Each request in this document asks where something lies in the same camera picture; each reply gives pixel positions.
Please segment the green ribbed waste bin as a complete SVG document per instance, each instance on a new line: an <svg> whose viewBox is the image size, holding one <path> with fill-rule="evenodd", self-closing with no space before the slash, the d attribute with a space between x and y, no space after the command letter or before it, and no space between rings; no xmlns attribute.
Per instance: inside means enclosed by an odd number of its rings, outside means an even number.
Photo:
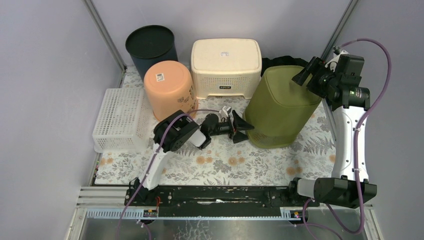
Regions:
<svg viewBox="0 0 424 240"><path fill-rule="evenodd" d="M254 146L289 146L321 103L319 96L292 80L302 70L298 65L280 65L263 73L243 113L244 120L254 126L246 132Z"/></svg>

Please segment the cream perforated plastic basket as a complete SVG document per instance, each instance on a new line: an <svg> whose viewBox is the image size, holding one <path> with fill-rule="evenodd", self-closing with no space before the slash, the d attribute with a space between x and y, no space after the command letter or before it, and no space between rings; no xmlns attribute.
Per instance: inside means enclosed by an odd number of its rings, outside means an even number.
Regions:
<svg viewBox="0 0 424 240"><path fill-rule="evenodd" d="M199 99L251 99L261 79L260 46L256 40L246 38L200 39L192 45L190 69Z"/></svg>

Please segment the orange bucket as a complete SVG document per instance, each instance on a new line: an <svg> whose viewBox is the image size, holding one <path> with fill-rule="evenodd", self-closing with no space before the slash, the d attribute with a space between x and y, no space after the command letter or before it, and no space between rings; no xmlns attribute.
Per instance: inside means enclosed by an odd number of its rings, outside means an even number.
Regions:
<svg viewBox="0 0 424 240"><path fill-rule="evenodd" d="M144 75L143 84L153 115L159 122L178 110L190 113L198 108L191 73L178 61L154 64Z"/></svg>

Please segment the white perforated basket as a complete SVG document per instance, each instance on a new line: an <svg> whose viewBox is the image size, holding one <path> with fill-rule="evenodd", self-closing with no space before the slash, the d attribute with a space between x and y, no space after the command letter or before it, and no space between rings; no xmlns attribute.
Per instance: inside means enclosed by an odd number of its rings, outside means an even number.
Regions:
<svg viewBox="0 0 424 240"><path fill-rule="evenodd" d="M97 153L141 152L149 142L152 110L141 87L108 88L92 132Z"/></svg>

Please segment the dark blue cylindrical bin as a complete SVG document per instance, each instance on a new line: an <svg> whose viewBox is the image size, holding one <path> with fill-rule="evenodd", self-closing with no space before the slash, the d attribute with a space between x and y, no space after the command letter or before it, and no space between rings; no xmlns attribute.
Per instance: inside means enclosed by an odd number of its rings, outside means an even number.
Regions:
<svg viewBox="0 0 424 240"><path fill-rule="evenodd" d="M163 61L178 61L175 35L162 25L147 25L134 30L125 41L141 79L153 65Z"/></svg>

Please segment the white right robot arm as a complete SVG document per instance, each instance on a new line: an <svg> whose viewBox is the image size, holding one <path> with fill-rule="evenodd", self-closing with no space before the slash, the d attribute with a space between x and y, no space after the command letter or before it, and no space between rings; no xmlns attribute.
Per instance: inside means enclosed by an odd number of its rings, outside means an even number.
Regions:
<svg viewBox="0 0 424 240"><path fill-rule="evenodd" d="M365 60L340 54L335 66L313 57L292 80L326 101L335 122L335 163L330 177L294 178L287 201L301 205L307 198L319 203L356 209L377 195L369 182L365 161L365 129L371 112L370 90L361 87Z"/></svg>

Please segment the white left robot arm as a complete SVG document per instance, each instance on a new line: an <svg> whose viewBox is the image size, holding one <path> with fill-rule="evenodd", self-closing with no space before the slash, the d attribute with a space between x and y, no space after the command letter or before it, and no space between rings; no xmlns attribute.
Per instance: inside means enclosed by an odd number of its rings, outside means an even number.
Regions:
<svg viewBox="0 0 424 240"><path fill-rule="evenodd" d="M230 106L210 110L201 124L196 123L189 113L177 110L159 122L153 129L153 152L143 175L129 183L128 200L137 199L148 206L155 200L154 189L160 184L162 170L172 156L187 142L199 150L205 149L211 137L227 135L234 144L248 140L245 131L255 127L244 120Z"/></svg>

